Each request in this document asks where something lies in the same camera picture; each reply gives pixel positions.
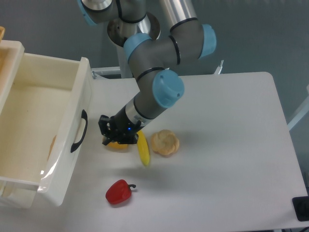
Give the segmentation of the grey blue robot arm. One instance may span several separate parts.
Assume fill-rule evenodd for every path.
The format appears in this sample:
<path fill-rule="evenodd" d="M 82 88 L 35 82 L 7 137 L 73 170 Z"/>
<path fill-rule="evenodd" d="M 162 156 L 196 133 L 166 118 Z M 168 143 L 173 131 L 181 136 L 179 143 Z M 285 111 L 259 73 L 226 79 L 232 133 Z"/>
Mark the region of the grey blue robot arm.
<path fill-rule="evenodd" d="M 199 22 L 189 0 L 160 1 L 170 27 L 165 39 L 151 38 L 143 0 L 80 0 L 78 5 L 90 25 L 119 22 L 122 47 L 139 92 L 116 115 L 102 115 L 98 124 L 104 145 L 135 144 L 138 132 L 184 94 L 183 81 L 171 67 L 212 54 L 215 32 Z"/>

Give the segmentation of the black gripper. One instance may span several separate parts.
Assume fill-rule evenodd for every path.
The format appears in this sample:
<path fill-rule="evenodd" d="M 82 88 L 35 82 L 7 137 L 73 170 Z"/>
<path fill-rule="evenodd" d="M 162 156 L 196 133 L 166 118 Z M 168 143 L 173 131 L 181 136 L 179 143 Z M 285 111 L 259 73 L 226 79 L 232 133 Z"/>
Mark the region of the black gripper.
<path fill-rule="evenodd" d="M 101 115 L 98 125 L 103 135 L 102 144 L 108 145 L 114 141 L 118 144 L 137 144 L 139 136 L 137 132 L 141 130 L 141 121 L 136 124 L 129 121 L 125 115 L 108 117 Z"/>

